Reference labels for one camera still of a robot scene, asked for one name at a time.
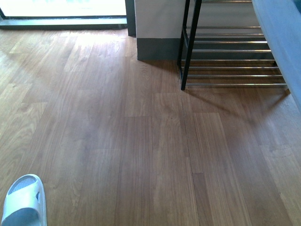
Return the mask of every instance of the sunlight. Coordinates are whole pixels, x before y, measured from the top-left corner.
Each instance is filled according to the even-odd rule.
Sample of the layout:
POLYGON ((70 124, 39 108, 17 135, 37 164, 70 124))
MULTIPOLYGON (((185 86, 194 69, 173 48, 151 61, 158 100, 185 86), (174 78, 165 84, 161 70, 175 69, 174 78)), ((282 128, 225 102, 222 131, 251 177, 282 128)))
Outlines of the sunlight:
POLYGON ((125 0, 0 0, 5 16, 125 16, 125 0))

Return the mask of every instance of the hardwood plank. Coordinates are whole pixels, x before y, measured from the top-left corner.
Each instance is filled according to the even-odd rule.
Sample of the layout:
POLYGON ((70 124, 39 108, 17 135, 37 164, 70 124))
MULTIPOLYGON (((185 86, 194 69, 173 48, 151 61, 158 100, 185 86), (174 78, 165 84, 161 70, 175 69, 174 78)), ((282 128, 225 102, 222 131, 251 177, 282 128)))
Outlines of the hardwood plank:
POLYGON ((179 72, 174 61, 145 61, 151 65, 153 93, 174 93, 179 90, 179 72))
POLYGON ((137 39, 136 37, 130 37, 128 36, 127 29, 124 30, 126 33, 126 44, 125 44, 125 54, 124 56, 130 57, 131 59, 136 60, 137 59, 137 39))
POLYGON ((180 96, 192 173, 202 173, 203 166, 200 161, 201 152, 199 151, 198 136, 194 122, 194 114, 192 113, 190 94, 186 90, 185 92, 181 92, 180 96))
POLYGON ((208 198, 208 191, 204 174, 194 173, 193 183, 198 206, 198 218, 200 221, 199 225, 213 226, 214 224, 212 220, 210 202, 208 198))
POLYGON ((154 225, 151 118, 126 118, 122 134, 115 225, 154 225))
POLYGON ((154 225, 198 225, 190 197, 185 160, 187 143, 180 117, 181 104, 176 93, 153 94, 154 225))
POLYGON ((37 127, 30 148, 33 161, 29 168, 40 175, 47 174, 48 165, 51 164, 48 159, 55 154, 54 150, 60 148, 81 76, 81 73, 62 74, 62 81, 56 87, 37 127))
POLYGON ((129 62, 128 57, 108 58, 108 72, 105 74, 105 82, 100 84, 102 88, 99 90, 98 97, 99 114, 98 122, 95 124, 97 142, 91 147, 92 149, 119 149, 122 146, 121 133, 125 115, 129 62))
POLYGON ((14 77, 10 81, 11 83, 34 83, 39 71, 47 62, 49 50, 56 45, 53 39, 46 37, 46 40, 46 43, 41 42, 27 55, 27 58, 20 64, 19 69, 15 72, 14 77))
POLYGON ((260 89, 259 98, 264 112, 274 124, 274 130, 268 131, 277 141, 261 141, 262 145, 286 145, 301 143, 301 112, 289 90, 260 89))
POLYGON ((122 54, 123 46, 127 43, 127 38, 122 37, 123 33, 124 31, 117 34, 108 31, 97 34, 85 68, 86 74, 90 76, 83 78, 80 89, 103 89, 108 84, 119 84, 119 81, 127 77, 131 57, 124 57, 122 54), (118 44, 119 49, 115 49, 114 44, 118 44))
POLYGON ((68 143, 64 139, 60 145, 51 151, 44 165, 45 172, 38 167, 42 158, 32 161, 30 171, 38 172, 42 178, 46 200, 47 218, 49 225, 79 225, 76 218, 81 200, 81 190, 84 186, 84 178, 89 151, 82 147, 80 142, 68 143))
POLYGON ((31 84, 8 84, 0 95, 0 137, 9 126, 31 84))
POLYGON ((71 225, 106 225, 115 223, 120 149, 96 149, 88 152, 88 165, 79 194, 76 215, 71 225))
POLYGON ((97 31, 93 48, 99 51, 98 57, 131 57, 135 47, 127 47, 132 37, 127 36, 127 29, 97 31))
POLYGON ((33 75, 33 85, 24 98, 25 103, 49 101, 56 92, 58 83, 62 81, 63 69, 76 39, 54 37, 51 41, 54 45, 49 45, 43 66, 36 75, 33 75))
POLYGON ((186 157, 186 172, 187 172, 187 179, 188 179, 188 187, 189 187, 189 200, 191 202, 191 213, 195 217, 194 223, 195 225, 199 226, 202 225, 203 219, 199 218, 199 211, 198 211, 198 206, 197 206, 197 195, 194 187, 194 179, 193 179, 193 174, 191 170, 191 162, 190 158, 186 157))
POLYGON ((90 56, 95 37, 88 32, 78 37, 71 54, 66 62, 65 72, 83 72, 90 56))
POLYGON ((4 54, 0 53, 0 94, 13 79, 20 64, 27 58, 27 54, 4 54))
POLYGON ((9 126, 0 138, 0 195, 6 192, 20 176, 31 173, 27 164, 31 161, 28 149, 40 118, 46 108, 46 103, 20 104, 9 121, 9 126))
POLYGON ((15 44, 24 36, 24 31, 0 31, 1 45, 0 50, 8 54, 15 44))
POLYGON ((255 136, 255 133, 264 129, 254 126, 254 122, 261 117, 259 113, 252 113, 252 109, 257 112, 260 108, 254 106, 255 103, 259 104, 256 102, 258 96, 251 90, 248 93, 254 92, 252 96, 241 92, 239 95, 219 96, 219 102, 225 109, 220 116, 252 224, 291 225, 255 136))
POLYGON ((265 145, 261 150, 293 225, 300 225, 301 166, 289 145, 265 145))
POLYGON ((74 94, 64 139, 69 142, 80 141, 86 149, 122 145, 124 120, 115 113, 102 113, 100 96, 99 90, 78 90, 74 94))
POLYGON ((18 40, 9 53, 30 53, 40 40, 42 40, 41 32, 27 32, 18 40))
POLYGON ((251 225, 218 113, 196 113, 199 148, 214 225, 251 225))
POLYGON ((219 112, 219 106, 215 100, 215 93, 211 91, 211 88, 198 89, 197 87, 191 87, 186 92, 190 96, 192 112, 219 112))
POLYGON ((151 67, 131 60, 127 84, 126 117, 151 116, 151 67))
POLYGON ((241 90, 239 94, 240 102, 251 122, 253 133, 260 145, 287 144, 288 140, 285 133, 277 125, 277 121, 282 119, 274 117, 274 114, 279 110, 277 106, 282 105, 281 102, 286 96, 287 94, 283 89, 241 90))
POLYGON ((301 166, 301 153, 300 153, 300 146, 301 144, 291 144, 291 150, 293 152, 293 154, 296 157, 296 160, 298 161, 298 164, 301 166))

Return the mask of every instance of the white slipper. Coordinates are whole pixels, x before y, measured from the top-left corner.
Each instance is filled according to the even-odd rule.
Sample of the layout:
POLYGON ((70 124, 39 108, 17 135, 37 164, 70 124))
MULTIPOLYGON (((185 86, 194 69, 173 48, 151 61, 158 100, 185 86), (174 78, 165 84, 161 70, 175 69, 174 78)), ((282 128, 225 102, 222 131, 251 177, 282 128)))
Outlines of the white slipper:
POLYGON ((38 176, 24 175, 10 187, 1 226, 47 226, 45 192, 38 176))

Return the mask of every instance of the rack leg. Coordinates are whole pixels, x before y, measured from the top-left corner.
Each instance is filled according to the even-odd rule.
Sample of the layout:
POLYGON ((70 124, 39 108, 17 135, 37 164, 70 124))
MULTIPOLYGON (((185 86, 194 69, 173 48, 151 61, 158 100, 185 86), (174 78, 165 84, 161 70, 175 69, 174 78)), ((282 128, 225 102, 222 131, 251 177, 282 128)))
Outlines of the rack leg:
POLYGON ((188 18, 188 12, 189 12, 189 5, 190 5, 190 0, 186 0, 185 8, 184 8, 181 40, 180 40, 180 46, 179 46, 179 55, 178 55, 178 61, 177 61, 177 64, 178 64, 179 67, 181 67, 181 60, 182 60, 182 53, 183 53, 183 46, 184 46, 183 29, 186 29, 186 27, 187 27, 187 18, 188 18))
POLYGON ((194 39, 196 36, 196 31, 197 31, 197 26, 198 26, 198 18, 199 18, 199 13, 201 10, 201 5, 202 5, 202 0, 195 0, 193 18, 192 18, 192 23, 191 23, 190 37, 189 37, 188 48, 187 48, 187 55, 186 55, 184 72, 183 72, 183 77, 182 77, 181 90, 185 90, 185 87, 186 87, 188 70, 189 70, 190 60, 191 60, 191 56, 192 56, 193 43, 194 43, 194 39))

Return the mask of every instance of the wall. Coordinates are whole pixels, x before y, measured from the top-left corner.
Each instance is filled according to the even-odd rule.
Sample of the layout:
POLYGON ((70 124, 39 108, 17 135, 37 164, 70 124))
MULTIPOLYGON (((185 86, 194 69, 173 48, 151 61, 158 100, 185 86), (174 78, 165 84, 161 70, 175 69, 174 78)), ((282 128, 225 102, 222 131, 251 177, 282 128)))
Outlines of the wall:
MULTIPOLYGON (((191 0, 190 20, 193 0, 191 0)), ((135 0, 138 59, 176 59, 185 0, 135 0)), ((203 3, 199 25, 258 25, 252 4, 203 3)))

